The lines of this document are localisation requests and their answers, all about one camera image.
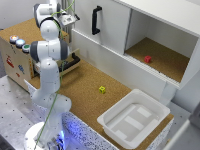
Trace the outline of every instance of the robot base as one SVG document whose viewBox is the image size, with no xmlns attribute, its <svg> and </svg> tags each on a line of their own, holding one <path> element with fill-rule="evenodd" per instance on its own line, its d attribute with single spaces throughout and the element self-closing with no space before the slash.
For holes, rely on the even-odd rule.
<svg viewBox="0 0 200 150">
<path fill-rule="evenodd" d="M 43 125 L 44 122 L 37 123 L 26 132 L 24 138 L 24 150 L 49 150 L 49 147 L 42 147 L 39 142 L 36 149 L 34 149 L 37 142 L 34 138 L 37 136 L 37 133 L 40 131 Z"/>
</svg>

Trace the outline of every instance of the white plastic bin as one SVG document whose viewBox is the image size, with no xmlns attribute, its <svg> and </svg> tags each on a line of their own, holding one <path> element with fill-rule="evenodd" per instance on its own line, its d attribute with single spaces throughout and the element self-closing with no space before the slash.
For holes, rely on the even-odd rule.
<svg viewBox="0 0 200 150">
<path fill-rule="evenodd" d="M 118 144 L 135 149 L 169 113 L 169 108 L 135 89 L 97 120 Z"/>
</svg>

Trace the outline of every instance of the cabinet handle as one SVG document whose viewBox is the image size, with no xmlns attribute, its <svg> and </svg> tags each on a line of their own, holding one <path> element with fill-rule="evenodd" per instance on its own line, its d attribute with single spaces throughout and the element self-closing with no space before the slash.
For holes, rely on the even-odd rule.
<svg viewBox="0 0 200 150">
<path fill-rule="evenodd" d="M 97 12 L 101 11 L 102 7 L 97 6 L 97 8 L 95 8 L 93 10 L 93 14 L 92 14 L 92 34 L 98 34 L 100 32 L 99 29 L 97 29 Z"/>
</svg>

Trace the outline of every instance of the white wall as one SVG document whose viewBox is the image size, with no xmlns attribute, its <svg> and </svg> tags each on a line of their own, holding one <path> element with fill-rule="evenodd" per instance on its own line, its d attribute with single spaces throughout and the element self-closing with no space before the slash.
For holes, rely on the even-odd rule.
<svg viewBox="0 0 200 150">
<path fill-rule="evenodd" d="M 192 112 L 195 109 L 200 102 L 200 71 L 183 89 L 177 91 L 173 102 L 189 112 Z"/>
<path fill-rule="evenodd" d="M 0 29 L 33 18 L 33 6 L 37 3 L 46 3 L 46 0 L 0 0 Z"/>
</svg>

